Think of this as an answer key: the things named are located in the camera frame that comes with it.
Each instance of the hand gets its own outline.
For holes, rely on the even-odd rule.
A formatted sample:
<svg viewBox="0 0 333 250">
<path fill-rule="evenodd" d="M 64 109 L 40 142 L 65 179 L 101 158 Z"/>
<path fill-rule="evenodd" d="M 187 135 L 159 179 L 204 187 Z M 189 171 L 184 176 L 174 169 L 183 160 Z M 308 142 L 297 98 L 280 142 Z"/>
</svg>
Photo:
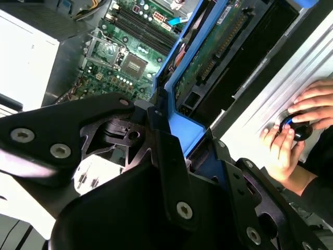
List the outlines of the hand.
<svg viewBox="0 0 333 250">
<path fill-rule="evenodd" d="M 311 84 L 288 108 L 290 113 L 317 107 L 314 111 L 295 116 L 293 122 L 318 120 L 312 127 L 323 129 L 333 125 L 333 80 L 321 80 Z"/>
<path fill-rule="evenodd" d="M 317 176 L 297 165 L 305 142 L 298 142 L 292 148 L 294 130 L 287 124 L 276 136 L 278 130 L 279 126 L 274 125 L 270 131 L 265 129 L 260 135 L 270 157 L 265 165 L 266 169 L 272 178 L 301 196 L 307 185 Z"/>
<path fill-rule="evenodd" d="M 276 136 L 278 130 L 278 125 L 274 125 L 270 131 L 265 129 L 260 135 L 260 140 L 269 154 L 269 160 L 266 163 L 269 175 L 283 183 L 294 171 L 305 143 L 298 142 L 292 148 L 294 130 L 287 124 Z"/>
</svg>

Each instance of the silver metal panel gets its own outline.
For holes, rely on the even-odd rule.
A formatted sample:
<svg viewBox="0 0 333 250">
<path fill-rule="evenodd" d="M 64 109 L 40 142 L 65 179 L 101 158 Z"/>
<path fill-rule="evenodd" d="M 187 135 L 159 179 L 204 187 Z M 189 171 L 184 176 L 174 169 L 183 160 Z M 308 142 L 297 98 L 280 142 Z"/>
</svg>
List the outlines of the silver metal panel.
<svg viewBox="0 0 333 250">
<path fill-rule="evenodd" d="M 262 167 L 265 152 L 260 148 L 260 132 L 274 123 L 307 86 L 330 77 L 332 72 L 333 11 L 222 136 L 232 157 L 246 157 Z"/>
</svg>

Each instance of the dark sleeve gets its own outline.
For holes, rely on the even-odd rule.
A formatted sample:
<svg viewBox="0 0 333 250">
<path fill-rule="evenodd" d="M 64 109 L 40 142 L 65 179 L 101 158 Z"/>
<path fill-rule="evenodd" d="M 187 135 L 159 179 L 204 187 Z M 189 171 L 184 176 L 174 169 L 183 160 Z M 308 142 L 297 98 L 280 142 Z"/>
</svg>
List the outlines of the dark sleeve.
<svg viewBox="0 0 333 250">
<path fill-rule="evenodd" d="M 320 177 L 314 179 L 302 194 L 308 209 L 333 227 L 333 184 Z"/>
</svg>

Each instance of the yellow wire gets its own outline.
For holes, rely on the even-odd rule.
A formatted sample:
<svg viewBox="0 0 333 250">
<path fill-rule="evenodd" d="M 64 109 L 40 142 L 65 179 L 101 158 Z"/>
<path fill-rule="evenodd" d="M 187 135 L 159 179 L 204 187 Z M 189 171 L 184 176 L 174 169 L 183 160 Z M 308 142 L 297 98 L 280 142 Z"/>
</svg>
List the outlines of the yellow wire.
<svg viewBox="0 0 333 250">
<path fill-rule="evenodd" d="M 95 9 L 98 6 L 98 0 L 92 0 L 92 1 L 93 1 L 93 5 L 89 10 Z M 74 18 L 78 18 L 79 16 L 82 16 L 82 14 L 76 15 Z"/>
<path fill-rule="evenodd" d="M 90 9 L 96 8 L 97 5 L 98 5 L 98 1 L 97 0 L 93 0 L 93 5 L 92 5 L 92 7 Z"/>
</svg>

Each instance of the green circuit board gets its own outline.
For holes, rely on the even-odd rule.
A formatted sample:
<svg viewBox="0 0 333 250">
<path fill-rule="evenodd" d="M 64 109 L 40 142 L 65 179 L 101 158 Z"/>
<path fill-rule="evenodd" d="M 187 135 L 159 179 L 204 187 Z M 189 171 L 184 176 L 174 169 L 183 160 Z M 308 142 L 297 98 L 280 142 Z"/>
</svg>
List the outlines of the green circuit board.
<svg viewBox="0 0 333 250">
<path fill-rule="evenodd" d="M 75 98 L 119 92 L 132 101 L 149 100 L 152 94 L 153 78 L 163 65 L 165 56 L 104 20 L 101 21 L 100 26 L 106 26 L 104 33 L 112 34 L 115 41 L 126 38 L 126 53 L 122 64 L 118 69 L 114 69 L 112 64 L 116 62 L 113 58 L 121 49 L 124 49 L 122 46 L 124 42 L 119 42 L 117 47 L 116 43 L 97 41 L 91 58 L 101 63 L 88 60 L 80 78 L 80 85 L 76 89 Z M 143 71 L 131 70 L 129 68 L 131 63 L 132 67 L 143 68 Z"/>
<path fill-rule="evenodd" d="M 242 24 L 245 23 L 247 16 L 242 14 L 243 2 L 243 0 L 233 0 L 230 5 L 226 6 L 217 24 L 204 41 L 202 49 L 198 51 L 190 63 L 190 67 L 186 69 L 175 85 L 176 102 L 182 96 L 186 96 L 198 78 L 205 79 L 214 66 L 214 60 L 211 59 L 212 54 L 217 53 L 221 56 Z"/>
<path fill-rule="evenodd" d="M 153 18 L 156 12 L 163 16 L 163 22 Z M 99 29 L 92 33 L 87 62 L 70 99 L 119 92 L 132 101 L 149 100 L 154 76 L 162 67 L 172 41 L 177 38 L 174 29 L 167 30 L 161 25 L 171 18 L 171 11 L 152 1 L 112 1 Z M 115 21 L 118 19 L 124 29 L 117 27 Z M 147 33 L 138 35 L 138 28 Z M 165 37 L 168 43 L 159 43 Z"/>
<path fill-rule="evenodd" d="M 157 2 L 149 0 L 120 0 L 117 4 L 126 9 L 128 12 L 136 15 L 142 21 L 145 21 L 160 30 L 161 32 L 178 38 L 179 32 L 184 28 L 183 23 L 179 23 L 172 27 L 168 25 L 167 21 L 174 18 L 174 13 L 166 9 L 164 6 L 159 5 Z M 114 14 L 116 10 L 110 8 L 109 13 Z"/>
</svg>

